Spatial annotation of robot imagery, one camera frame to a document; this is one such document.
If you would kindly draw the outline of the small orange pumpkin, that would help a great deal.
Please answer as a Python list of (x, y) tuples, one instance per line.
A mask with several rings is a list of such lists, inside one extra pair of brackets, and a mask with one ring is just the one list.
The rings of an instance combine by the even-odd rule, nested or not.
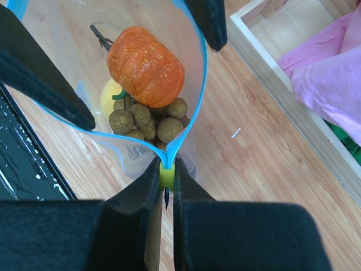
[(149, 31), (137, 26), (123, 30), (115, 39), (107, 67), (115, 82), (151, 108), (171, 104), (185, 82), (181, 61)]

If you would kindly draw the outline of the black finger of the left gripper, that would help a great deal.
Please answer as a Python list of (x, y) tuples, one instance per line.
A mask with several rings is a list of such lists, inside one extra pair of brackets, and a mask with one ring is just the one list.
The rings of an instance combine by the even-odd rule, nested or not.
[(83, 130), (95, 119), (16, 15), (1, 6), (1, 83)]

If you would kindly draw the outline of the clear zip top bag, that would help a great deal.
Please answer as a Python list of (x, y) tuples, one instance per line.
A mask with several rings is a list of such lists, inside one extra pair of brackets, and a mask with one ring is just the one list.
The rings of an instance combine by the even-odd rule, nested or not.
[[(207, 75), (207, 49), (184, 1), (8, 1), (77, 96), (96, 126), (88, 136), (138, 178), (158, 156), (168, 169), (182, 158), (197, 176), (190, 130), (199, 112)], [(122, 92), (151, 110), (155, 120), (170, 104), (186, 111), (179, 135), (155, 145), (150, 137), (114, 134), (109, 115)]]

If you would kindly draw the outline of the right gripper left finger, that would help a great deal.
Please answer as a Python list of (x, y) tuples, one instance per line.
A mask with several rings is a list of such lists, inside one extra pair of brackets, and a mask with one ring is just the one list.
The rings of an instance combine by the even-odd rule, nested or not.
[(159, 270), (160, 159), (108, 200), (1, 202), (2, 270)]

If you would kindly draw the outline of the yellow lemon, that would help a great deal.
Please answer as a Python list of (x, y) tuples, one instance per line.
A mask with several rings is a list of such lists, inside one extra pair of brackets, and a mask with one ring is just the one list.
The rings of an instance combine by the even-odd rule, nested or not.
[(104, 85), (100, 95), (100, 109), (106, 121), (109, 120), (110, 114), (114, 111), (115, 100), (113, 100), (113, 96), (121, 94), (121, 92), (122, 87), (113, 79), (110, 79)]

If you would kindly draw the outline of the brown longan bunch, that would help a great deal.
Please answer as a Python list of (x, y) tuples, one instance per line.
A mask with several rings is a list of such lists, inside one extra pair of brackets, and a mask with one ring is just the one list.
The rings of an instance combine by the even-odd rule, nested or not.
[[(98, 38), (100, 46), (109, 52), (114, 41), (104, 37), (94, 25), (90, 29)], [(121, 94), (114, 95), (113, 100), (114, 111), (108, 120), (113, 133), (145, 141), (161, 150), (165, 150), (190, 122), (187, 116), (188, 104), (179, 95), (163, 108), (141, 104), (124, 89)]]

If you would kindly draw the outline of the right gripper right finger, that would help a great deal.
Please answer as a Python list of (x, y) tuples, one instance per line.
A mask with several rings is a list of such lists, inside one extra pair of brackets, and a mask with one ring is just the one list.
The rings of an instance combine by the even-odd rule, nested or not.
[(176, 270), (331, 270), (309, 212), (297, 204), (215, 200), (175, 160)]

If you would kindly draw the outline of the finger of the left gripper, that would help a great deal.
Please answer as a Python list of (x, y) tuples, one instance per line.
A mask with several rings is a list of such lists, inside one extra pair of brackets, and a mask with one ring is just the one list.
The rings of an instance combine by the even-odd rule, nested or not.
[(209, 46), (220, 51), (228, 41), (224, 0), (185, 0), (185, 4)]

